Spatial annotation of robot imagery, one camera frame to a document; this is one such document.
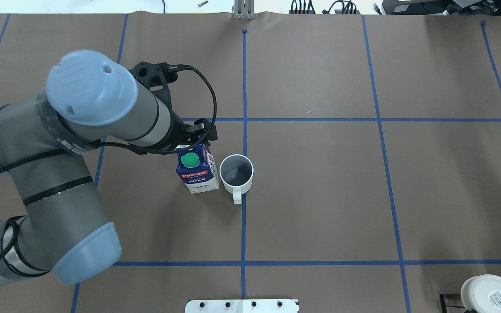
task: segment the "black band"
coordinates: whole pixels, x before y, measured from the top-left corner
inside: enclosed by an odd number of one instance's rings
[[[43,198],[47,198],[48,196],[53,196],[54,194],[58,192],[63,192],[65,190],[69,190],[73,187],[84,185],[86,183],[93,182],[91,176],[86,176],[83,178],[79,178],[77,180],[72,180],[71,182],[61,184],[59,186],[55,186],[53,188],[50,188],[48,190],[45,190],[43,192],[39,192],[37,194],[34,194],[33,196],[29,196],[28,198],[22,199],[22,203],[24,203],[25,206],[28,206],[28,204],[33,204],[36,201],[42,200]]]
[[[19,226],[22,225],[22,222],[24,222],[26,219],[22,219],[20,222],[19,222]],[[18,259],[20,259],[20,261],[22,263],[24,263],[24,265],[30,267],[31,269],[33,270],[36,270],[36,271],[39,271],[39,272],[43,272],[43,271],[46,271],[46,270],[43,270],[43,269],[39,269],[38,267],[30,264],[30,262],[26,261],[26,258],[24,258],[24,256],[22,255],[22,252],[20,251],[20,246],[18,245],[18,242],[19,240],[17,240],[17,242],[14,244],[14,251],[16,252],[17,256],[18,256]]]
[[[7,268],[13,272],[15,275],[19,275],[19,276],[22,276],[22,277],[26,277],[26,278],[29,278],[29,279],[33,279],[35,277],[40,277],[40,276],[43,276],[43,275],[46,275],[47,273],[49,273],[50,271],[47,271],[47,272],[41,272],[41,273],[38,273],[38,274],[26,274],[24,272],[21,272],[19,271],[16,267],[14,267],[13,265],[9,264],[9,262],[5,260],[5,264],[7,265]]]
[[[9,218],[7,220],[2,220],[0,222],[0,255],[1,255],[2,251],[4,250],[3,249],[3,237],[5,236],[7,226],[10,225],[10,223],[14,223],[15,226],[13,226],[13,237],[14,237],[14,239],[18,239],[18,237],[14,235],[15,233],[16,233],[16,235],[18,235],[18,231],[19,231],[18,225],[14,221],[18,217],[19,216],[12,217],[12,218]],[[11,239],[10,243],[8,243],[8,245],[12,245],[12,244],[14,244],[13,238]],[[5,259],[5,256],[3,255],[3,257],[0,259],[0,275],[6,279],[9,279],[9,280],[14,280],[14,281],[24,280],[24,277],[16,276],[13,274],[14,274],[13,271],[11,269],[9,269],[7,260]]]
[[[86,151],[94,150],[61,120],[61,115],[48,102],[45,90],[36,95],[36,110],[42,125],[61,148],[72,155],[81,155]]]

